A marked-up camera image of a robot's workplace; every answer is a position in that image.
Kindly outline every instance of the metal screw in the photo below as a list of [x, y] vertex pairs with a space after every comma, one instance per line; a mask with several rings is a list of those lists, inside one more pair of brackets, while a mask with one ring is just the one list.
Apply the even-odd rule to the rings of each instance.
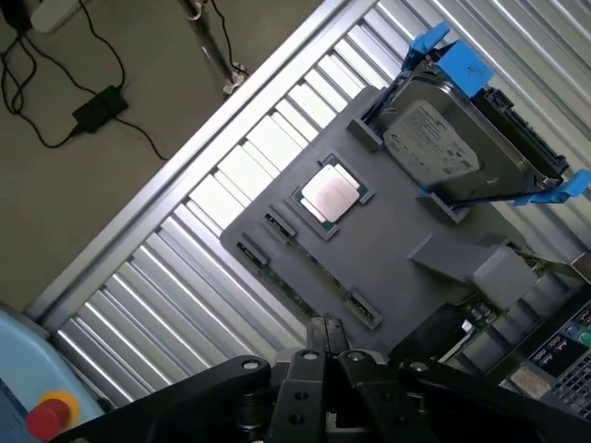
[[305, 353], [304, 358], [306, 360], [316, 360], [318, 358], [318, 354], [313, 352]]
[[242, 367], [248, 370], [256, 369], [260, 366], [260, 363], [256, 360], [247, 360], [242, 364]]
[[363, 354], [362, 353], [350, 353], [349, 358], [351, 360], [353, 360], [354, 362], [359, 362], [359, 361], [363, 360]]
[[410, 368], [416, 372], [424, 372], [428, 370], [428, 366], [425, 365], [423, 362], [413, 362], [410, 364]]

